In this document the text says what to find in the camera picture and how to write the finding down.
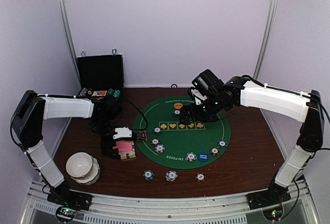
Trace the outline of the red backed card deck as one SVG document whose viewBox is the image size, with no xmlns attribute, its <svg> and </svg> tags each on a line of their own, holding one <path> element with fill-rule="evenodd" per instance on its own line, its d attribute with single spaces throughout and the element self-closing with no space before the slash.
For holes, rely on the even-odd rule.
<svg viewBox="0 0 330 224">
<path fill-rule="evenodd" d="M 133 152 L 134 143 L 132 141 L 117 141 L 114 149 L 118 150 L 118 154 L 130 154 Z"/>
</svg>

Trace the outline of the orange dealer button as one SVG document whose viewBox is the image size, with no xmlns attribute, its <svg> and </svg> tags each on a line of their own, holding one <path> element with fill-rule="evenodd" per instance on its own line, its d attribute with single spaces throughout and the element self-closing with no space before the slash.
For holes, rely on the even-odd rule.
<svg viewBox="0 0 330 224">
<path fill-rule="evenodd" d="M 177 102 L 177 103 L 174 104 L 175 109 L 181 109 L 182 106 L 183 106 L 183 104 L 180 103 L 180 102 Z"/>
</svg>

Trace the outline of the green chips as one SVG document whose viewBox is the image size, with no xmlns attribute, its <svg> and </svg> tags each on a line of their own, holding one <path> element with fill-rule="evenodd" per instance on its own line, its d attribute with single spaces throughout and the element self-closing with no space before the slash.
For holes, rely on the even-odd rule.
<svg viewBox="0 0 330 224">
<path fill-rule="evenodd" d="M 159 134 L 161 131 L 162 131 L 162 129 L 159 128 L 159 127 L 155 127 L 155 128 L 153 129 L 153 132 L 154 132 L 155 134 Z"/>
<path fill-rule="evenodd" d="M 180 110 L 174 110 L 174 111 L 173 111 L 173 114 L 174 114 L 175 116 L 180 115 Z"/>
<path fill-rule="evenodd" d="M 219 144 L 219 147 L 222 147 L 222 148 L 227 147 L 227 142 L 225 142 L 225 141 L 219 141 L 218 144 Z"/>
</svg>

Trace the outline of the triangular all-in button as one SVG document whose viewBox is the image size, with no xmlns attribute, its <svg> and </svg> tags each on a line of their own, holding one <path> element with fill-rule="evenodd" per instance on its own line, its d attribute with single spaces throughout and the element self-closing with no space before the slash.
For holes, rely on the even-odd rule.
<svg viewBox="0 0 330 224">
<path fill-rule="evenodd" d="M 141 131 L 140 133 L 138 133 L 136 135 L 136 139 L 138 140 L 142 140 L 142 141 L 147 141 L 148 140 L 148 137 L 147 137 L 147 132 L 146 130 L 143 130 Z"/>
</svg>

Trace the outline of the orange chips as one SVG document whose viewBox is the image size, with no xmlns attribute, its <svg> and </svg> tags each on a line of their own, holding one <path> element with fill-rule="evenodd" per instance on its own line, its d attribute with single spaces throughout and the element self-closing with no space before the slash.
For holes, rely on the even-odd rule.
<svg viewBox="0 0 330 224">
<path fill-rule="evenodd" d="M 217 147 L 212 147 L 211 150 L 210 150 L 210 154 L 213 156 L 213 157 L 216 157 L 220 154 L 220 151 Z"/>
<path fill-rule="evenodd" d="M 159 144 L 160 144 L 160 140 L 159 139 L 154 138 L 154 139 L 151 140 L 151 145 L 157 146 Z"/>
</svg>

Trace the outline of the blue small blind button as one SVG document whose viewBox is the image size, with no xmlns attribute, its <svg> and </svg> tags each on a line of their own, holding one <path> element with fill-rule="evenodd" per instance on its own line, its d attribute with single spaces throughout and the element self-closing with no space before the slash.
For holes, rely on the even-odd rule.
<svg viewBox="0 0 330 224">
<path fill-rule="evenodd" d="M 206 152 L 200 152 L 198 155 L 197 155 L 197 158 L 199 161 L 201 162 L 207 162 L 209 160 L 209 154 L 206 153 Z"/>
</svg>

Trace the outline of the green poker chip stack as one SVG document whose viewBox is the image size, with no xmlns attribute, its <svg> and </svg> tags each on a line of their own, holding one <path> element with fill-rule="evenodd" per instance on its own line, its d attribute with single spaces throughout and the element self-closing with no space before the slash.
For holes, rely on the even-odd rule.
<svg viewBox="0 0 330 224">
<path fill-rule="evenodd" d="M 145 171 L 143 172 L 143 177 L 144 177 L 145 180 L 147 180 L 147 181 L 151 181 L 151 180 L 154 179 L 155 174 L 154 174 L 153 171 L 151 171 L 151 170 L 145 170 Z"/>
</svg>

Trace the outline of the blue white chips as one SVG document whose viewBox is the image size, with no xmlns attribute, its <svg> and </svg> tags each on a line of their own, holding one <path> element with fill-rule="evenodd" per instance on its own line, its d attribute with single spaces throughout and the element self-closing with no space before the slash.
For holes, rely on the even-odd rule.
<svg viewBox="0 0 330 224">
<path fill-rule="evenodd" d="M 197 154 L 195 154 L 194 152 L 189 152 L 186 154 L 186 160 L 188 162 L 194 162 L 197 160 Z"/>
<path fill-rule="evenodd" d="M 165 146 L 163 144 L 158 144 L 157 146 L 155 146 L 155 151 L 157 153 L 163 153 L 165 151 Z"/>
</svg>

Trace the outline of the orange black poker chip stack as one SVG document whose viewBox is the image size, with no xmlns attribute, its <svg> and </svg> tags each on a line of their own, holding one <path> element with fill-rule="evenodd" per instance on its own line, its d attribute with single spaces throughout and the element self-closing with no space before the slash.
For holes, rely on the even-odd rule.
<svg viewBox="0 0 330 224">
<path fill-rule="evenodd" d="M 206 179 L 206 176 L 205 176 L 204 173 L 197 173 L 196 176 L 195 176 L 195 179 L 198 182 L 203 182 Z"/>
</svg>

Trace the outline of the blue white poker chip stack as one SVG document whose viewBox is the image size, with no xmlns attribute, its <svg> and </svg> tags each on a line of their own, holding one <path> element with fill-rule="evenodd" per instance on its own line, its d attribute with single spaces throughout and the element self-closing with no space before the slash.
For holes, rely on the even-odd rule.
<svg viewBox="0 0 330 224">
<path fill-rule="evenodd" d="M 166 174 L 165 174 L 165 179 L 168 182 L 173 182 L 177 178 L 178 178 L 178 173 L 176 171 L 174 171 L 174 170 L 170 170 L 170 171 L 166 172 Z"/>
</svg>

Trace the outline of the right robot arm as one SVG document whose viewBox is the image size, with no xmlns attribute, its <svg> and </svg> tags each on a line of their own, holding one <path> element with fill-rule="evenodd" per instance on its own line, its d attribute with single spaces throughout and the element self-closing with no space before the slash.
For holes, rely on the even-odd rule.
<svg viewBox="0 0 330 224">
<path fill-rule="evenodd" d="M 322 148 L 324 115 L 320 93 L 284 90 L 262 84 L 248 75 L 235 76 L 224 83 L 210 71 L 198 75 L 192 85 L 189 96 L 194 103 L 181 107 L 181 124 L 216 122 L 220 111 L 229 111 L 233 106 L 271 111 L 302 124 L 296 145 L 264 194 L 267 203 L 277 203 L 312 155 Z"/>
</svg>

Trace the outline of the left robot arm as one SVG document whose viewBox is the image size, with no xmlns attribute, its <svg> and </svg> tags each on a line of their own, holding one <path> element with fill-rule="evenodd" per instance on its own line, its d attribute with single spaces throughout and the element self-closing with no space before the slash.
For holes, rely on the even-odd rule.
<svg viewBox="0 0 330 224">
<path fill-rule="evenodd" d="M 43 123 L 49 119 L 90 119 L 92 129 L 100 136 L 102 154 L 117 159 L 119 151 L 115 148 L 111 121 L 120 112 L 118 100 L 111 96 L 83 98 L 37 94 L 28 90 L 11 118 L 11 137 L 54 192 L 54 197 L 62 205 L 70 205 L 74 194 L 44 145 Z"/>
</svg>

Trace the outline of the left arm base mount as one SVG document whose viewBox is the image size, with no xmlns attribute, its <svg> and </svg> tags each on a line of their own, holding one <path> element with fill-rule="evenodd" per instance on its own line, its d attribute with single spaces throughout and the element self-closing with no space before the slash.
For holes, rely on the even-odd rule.
<svg viewBox="0 0 330 224">
<path fill-rule="evenodd" d="M 92 203 L 92 198 L 90 194 L 70 191 L 69 197 L 66 200 L 61 200 L 59 197 L 55 196 L 55 194 L 50 194 L 47 197 L 47 201 L 68 206 L 78 211 L 88 211 Z"/>
</svg>

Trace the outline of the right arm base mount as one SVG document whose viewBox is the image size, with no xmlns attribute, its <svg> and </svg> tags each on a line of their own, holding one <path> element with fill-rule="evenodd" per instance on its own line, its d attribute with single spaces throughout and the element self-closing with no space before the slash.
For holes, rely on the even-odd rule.
<svg viewBox="0 0 330 224">
<path fill-rule="evenodd" d="M 288 201 L 291 199 L 289 193 L 279 195 L 278 193 L 271 192 L 269 190 L 249 193 L 246 195 L 247 202 L 250 210 L 265 208 L 272 205 L 280 204 L 282 201 Z"/>
</svg>

